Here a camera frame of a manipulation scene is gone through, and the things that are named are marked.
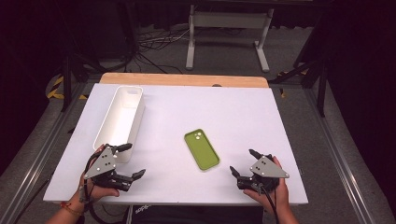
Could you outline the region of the person's left hand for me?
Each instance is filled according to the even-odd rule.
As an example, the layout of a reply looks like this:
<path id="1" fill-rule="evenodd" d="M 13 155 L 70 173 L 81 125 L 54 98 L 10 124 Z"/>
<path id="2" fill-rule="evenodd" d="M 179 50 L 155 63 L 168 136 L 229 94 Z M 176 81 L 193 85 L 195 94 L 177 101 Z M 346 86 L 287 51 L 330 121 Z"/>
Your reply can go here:
<path id="1" fill-rule="evenodd" d="M 80 196 L 83 195 L 83 192 L 81 191 L 82 189 L 87 190 L 88 197 L 92 203 L 99 201 L 103 197 L 120 196 L 120 192 L 117 189 L 109 189 L 95 186 L 90 179 L 85 179 L 84 175 L 85 174 L 81 175 L 78 183 L 78 189 L 68 202 L 71 208 L 83 210 L 84 202 L 80 199 Z"/>

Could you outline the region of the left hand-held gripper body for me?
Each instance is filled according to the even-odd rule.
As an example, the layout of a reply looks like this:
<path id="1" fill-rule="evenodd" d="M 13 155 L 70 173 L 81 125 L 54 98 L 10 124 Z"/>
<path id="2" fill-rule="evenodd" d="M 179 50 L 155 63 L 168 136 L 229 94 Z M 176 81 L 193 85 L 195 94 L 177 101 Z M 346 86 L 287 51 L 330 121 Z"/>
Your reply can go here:
<path id="1" fill-rule="evenodd" d="M 116 159 L 119 153 L 116 147 L 105 144 L 101 152 L 94 153 L 87 162 L 84 178 L 102 188 L 128 191 L 133 181 L 129 176 L 117 174 Z"/>

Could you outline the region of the aluminium floor rail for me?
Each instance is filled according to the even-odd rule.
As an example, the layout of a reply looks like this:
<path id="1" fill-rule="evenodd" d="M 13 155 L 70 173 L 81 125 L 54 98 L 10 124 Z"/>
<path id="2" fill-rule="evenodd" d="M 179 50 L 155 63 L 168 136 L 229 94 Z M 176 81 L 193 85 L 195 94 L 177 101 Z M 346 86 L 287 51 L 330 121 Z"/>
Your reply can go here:
<path id="1" fill-rule="evenodd" d="M 369 211 L 367 203 L 363 199 L 361 190 L 358 186 L 355 176 L 352 174 L 350 167 L 347 164 L 346 158 L 344 157 L 342 151 L 339 149 L 333 139 L 332 132 L 330 130 L 327 120 L 321 116 L 317 109 L 317 100 L 315 93 L 312 90 L 304 90 L 304 94 L 308 103 L 310 104 L 310 107 L 313 110 L 313 113 L 315 114 L 316 121 L 318 122 L 318 125 L 322 130 L 323 135 L 325 136 L 335 169 L 340 176 L 348 199 L 352 204 L 352 207 L 360 224 L 376 224 L 373 215 Z"/>
<path id="2" fill-rule="evenodd" d="M 86 104 L 80 96 L 89 94 L 92 87 L 91 83 L 75 85 L 66 109 L 61 99 L 49 100 L 37 125 L 0 175 L 0 224 L 44 224 L 59 209 L 43 197 Z"/>

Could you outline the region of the long white plastic container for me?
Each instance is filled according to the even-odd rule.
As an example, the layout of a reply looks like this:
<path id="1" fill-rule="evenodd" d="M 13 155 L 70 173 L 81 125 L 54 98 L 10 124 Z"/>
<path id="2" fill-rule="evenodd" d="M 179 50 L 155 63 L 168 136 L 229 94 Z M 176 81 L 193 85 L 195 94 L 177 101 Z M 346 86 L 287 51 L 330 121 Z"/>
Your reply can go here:
<path id="1" fill-rule="evenodd" d="M 116 88 L 93 147 L 109 144 L 135 144 L 145 110 L 143 89 L 136 86 Z"/>

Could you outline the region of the person's right hand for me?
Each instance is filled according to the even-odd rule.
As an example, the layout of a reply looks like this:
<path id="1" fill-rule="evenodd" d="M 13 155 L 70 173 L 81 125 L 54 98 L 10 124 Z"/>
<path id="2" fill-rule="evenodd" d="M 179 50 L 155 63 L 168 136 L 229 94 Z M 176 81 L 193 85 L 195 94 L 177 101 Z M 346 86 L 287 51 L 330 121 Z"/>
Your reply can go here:
<path id="1" fill-rule="evenodd" d="M 274 213 L 270 202 L 264 194 L 260 195 L 258 192 L 250 189 L 244 189 L 243 192 L 248 197 L 262 205 L 266 211 L 271 214 Z M 276 207 L 277 214 L 280 217 L 283 217 L 285 214 L 290 212 L 289 191 L 284 178 L 279 179 L 279 184 L 276 189 L 270 193 L 270 198 Z"/>

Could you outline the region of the black metal stand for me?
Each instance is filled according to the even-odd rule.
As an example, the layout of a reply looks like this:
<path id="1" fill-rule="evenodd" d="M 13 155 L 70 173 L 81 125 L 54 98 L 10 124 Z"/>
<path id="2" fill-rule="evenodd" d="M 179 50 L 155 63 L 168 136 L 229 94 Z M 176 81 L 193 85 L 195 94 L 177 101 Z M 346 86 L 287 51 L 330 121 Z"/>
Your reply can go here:
<path id="1" fill-rule="evenodd" d="M 324 118 L 324 101 L 326 93 L 326 81 L 328 76 L 328 69 L 324 59 L 298 65 L 289 72 L 281 72 L 276 76 L 276 78 L 270 79 L 268 83 L 281 84 L 286 80 L 296 77 L 302 73 L 305 73 L 305 75 L 300 80 L 300 86 L 303 89 L 311 89 L 314 84 L 318 82 L 317 110 Z"/>

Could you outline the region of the green phone case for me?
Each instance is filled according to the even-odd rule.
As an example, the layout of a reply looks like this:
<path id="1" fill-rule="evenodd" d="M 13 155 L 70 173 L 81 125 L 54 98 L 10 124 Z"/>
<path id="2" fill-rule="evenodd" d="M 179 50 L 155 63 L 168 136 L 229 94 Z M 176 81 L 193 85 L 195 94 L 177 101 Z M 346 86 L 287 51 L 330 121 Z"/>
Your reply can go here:
<path id="1" fill-rule="evenodd" d="M 219 155 L 202 129 L 186 133 L 184 141 L 201 171 L 207 171 L 219 164 Z"/>

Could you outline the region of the yellow and black floor tape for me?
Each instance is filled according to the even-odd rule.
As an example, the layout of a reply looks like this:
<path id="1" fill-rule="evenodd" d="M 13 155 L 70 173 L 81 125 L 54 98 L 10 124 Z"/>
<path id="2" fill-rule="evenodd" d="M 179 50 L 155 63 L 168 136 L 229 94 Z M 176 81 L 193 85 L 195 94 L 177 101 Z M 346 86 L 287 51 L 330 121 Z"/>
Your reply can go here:
<path id="1" fill-rule="evenodd" d="M 52 86 L 50 87 L 49 92 L 47 93 L 47 98 L 64 100 L 65 91 L 60 91 L 60 88 L 62 87 L 63 84 L 64 84 L 64 76 L 63 75 L 57 76 Z"/>

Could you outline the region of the white metal stand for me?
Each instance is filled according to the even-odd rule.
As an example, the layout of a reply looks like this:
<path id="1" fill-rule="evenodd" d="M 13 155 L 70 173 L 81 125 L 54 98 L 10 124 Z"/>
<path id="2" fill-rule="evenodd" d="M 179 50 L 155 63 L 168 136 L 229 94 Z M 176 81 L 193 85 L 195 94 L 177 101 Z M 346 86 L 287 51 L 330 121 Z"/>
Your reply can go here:
<path id="1" fill-rule="evenodd" d="M 188 70 L 193 69 L 195 52 L 195 28 L 237 28 L 237 29 L 261 29 L 262 35 L 259 40 L 254 42 L 262 71 L 270 71 L 264 53 L 264 42 L 266 40 L 270 24 L 274 15 L 272 8 L 265 13 L 236 13 L 236 12 L 203 12 L 197 11 L 195 5 L 191 5 L 189 16 L 189 45 L 187 51 L 186 65 Z"/>

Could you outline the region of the black tripod stand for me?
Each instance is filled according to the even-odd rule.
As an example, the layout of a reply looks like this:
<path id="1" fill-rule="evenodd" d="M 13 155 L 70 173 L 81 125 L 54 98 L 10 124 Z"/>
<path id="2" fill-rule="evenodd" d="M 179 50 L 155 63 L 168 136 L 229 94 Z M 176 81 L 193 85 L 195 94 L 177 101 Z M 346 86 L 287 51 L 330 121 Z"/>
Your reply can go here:
<path id="1" fill-rule="evenodd" d="M 64 76 L 64 112 L 72 103 L 72 77 L 78 83 L 88 80 L 89 65 L 94 71 L 104 73 L 93 49 L 88 25 L 83 19 L 81 3 L 84 0 L 52 0 L 56 17 L 56 28 L 60 49 L 64 54 L 62 75 Z"/>

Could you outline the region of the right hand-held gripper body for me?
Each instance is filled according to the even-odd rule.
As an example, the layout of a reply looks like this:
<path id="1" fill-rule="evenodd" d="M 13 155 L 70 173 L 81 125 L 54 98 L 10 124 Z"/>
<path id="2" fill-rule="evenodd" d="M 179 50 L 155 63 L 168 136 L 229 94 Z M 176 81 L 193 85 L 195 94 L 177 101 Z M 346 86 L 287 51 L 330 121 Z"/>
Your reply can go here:
<path id="1" fill-rule="evenodd" d="M 290 177 L 287 172 L 274 163 L 271 154 L 263 155 L 250 166 L 249 170 L 252 172 L 252 176 L 241 176 L 240 179 L 236 179 L 236 186 L 239 189 L 254 190 L 259 194 L 274 191 L 280 178 Z"/>

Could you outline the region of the person's black clothing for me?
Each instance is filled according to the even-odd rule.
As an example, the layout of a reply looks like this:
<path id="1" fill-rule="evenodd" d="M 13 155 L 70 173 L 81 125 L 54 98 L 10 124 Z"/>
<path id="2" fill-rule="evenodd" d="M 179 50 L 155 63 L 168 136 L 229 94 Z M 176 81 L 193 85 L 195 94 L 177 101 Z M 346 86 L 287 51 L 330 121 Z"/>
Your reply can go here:
<path id="1" fill-rule="evenodd" d="M 131 224 L 262 224 L 260 206 L 136 205 Z"/>

